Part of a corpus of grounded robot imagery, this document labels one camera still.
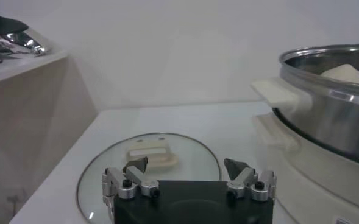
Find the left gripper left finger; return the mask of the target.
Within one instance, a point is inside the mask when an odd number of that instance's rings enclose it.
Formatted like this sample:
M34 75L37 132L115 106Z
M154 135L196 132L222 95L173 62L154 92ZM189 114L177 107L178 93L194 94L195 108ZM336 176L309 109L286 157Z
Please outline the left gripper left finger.
M144 173L148 158L129 161L122 170L109 167L102 174L102 194L105 198L118 196L122 200L132 200L136 197L137 189L141 195L149 198L160 196L159 182L148 178Z

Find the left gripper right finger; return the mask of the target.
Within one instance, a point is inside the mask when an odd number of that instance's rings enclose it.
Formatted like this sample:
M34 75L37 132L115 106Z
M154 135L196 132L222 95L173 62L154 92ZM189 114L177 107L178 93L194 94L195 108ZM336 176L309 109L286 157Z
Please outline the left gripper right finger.
M227 197L238 200L249 194L254 201L275 201L277 177L271 170L260 175L245 162L224 159L224 166L229 174Z

